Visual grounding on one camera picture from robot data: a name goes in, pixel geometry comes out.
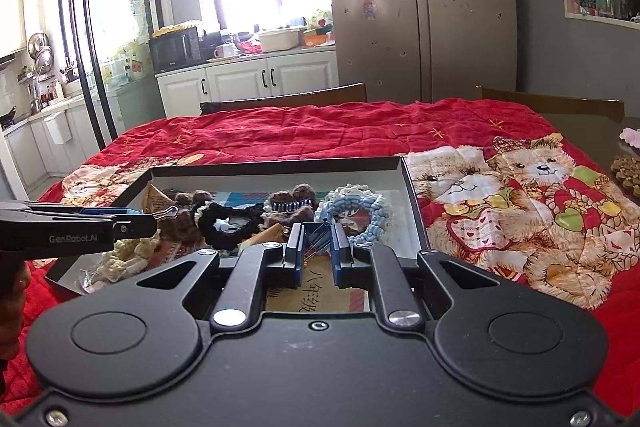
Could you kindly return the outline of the person's left hand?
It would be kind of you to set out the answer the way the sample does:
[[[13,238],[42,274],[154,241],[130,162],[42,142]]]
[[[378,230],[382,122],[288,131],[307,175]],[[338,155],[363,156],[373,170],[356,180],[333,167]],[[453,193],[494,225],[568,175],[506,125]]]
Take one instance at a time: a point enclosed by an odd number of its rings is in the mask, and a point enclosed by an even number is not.
[[[25,261],[1,265],[1,360],[17,355],[23,327],[26,289],[32,277]]]

